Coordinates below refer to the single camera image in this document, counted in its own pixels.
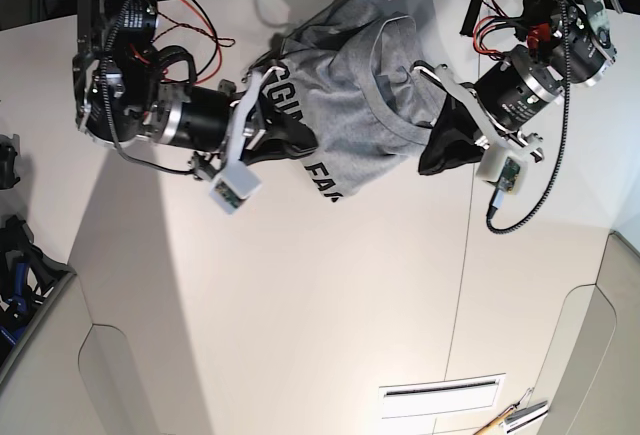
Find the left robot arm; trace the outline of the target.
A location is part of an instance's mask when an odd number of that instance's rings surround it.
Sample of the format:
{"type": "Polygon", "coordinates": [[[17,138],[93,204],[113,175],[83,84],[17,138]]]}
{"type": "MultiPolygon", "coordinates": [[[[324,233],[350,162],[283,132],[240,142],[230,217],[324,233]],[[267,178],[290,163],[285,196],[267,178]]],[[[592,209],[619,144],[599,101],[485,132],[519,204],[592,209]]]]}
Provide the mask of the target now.
{"type": "Polygon", "coordinates": [[[419,172],[476,163],[489,183],[502,172],[522,180],[528,158],[544,159],[541,136],[524,126],[553,103],[567,105],[572,86],[594,85],[616,61],[605,0],[522,0],[515,16],[496,0],[471,0],[460,33],[494,64],[474,83],[443,65],[414,64],[447,94],[419,172]]]}

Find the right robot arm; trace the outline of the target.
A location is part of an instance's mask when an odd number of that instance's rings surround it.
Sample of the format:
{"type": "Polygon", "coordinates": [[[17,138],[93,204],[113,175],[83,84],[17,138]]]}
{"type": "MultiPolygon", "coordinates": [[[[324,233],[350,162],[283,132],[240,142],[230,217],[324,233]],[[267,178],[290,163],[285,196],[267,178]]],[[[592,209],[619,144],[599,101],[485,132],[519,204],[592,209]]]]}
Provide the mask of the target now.
{"type": "MultiPolygon", "coordinates": [[[[212,62],[234,40],[218,36],[195,0],[178,0],[200,17],[214,44],[212,62]]],[[[263,93],[207,75],[185,47],[157,47],[158,0],[78,0],[72,61],[76,127],[125,161],[210,180],[234,161],[246,165],[314,153],[313,131],[263,93]]]]}

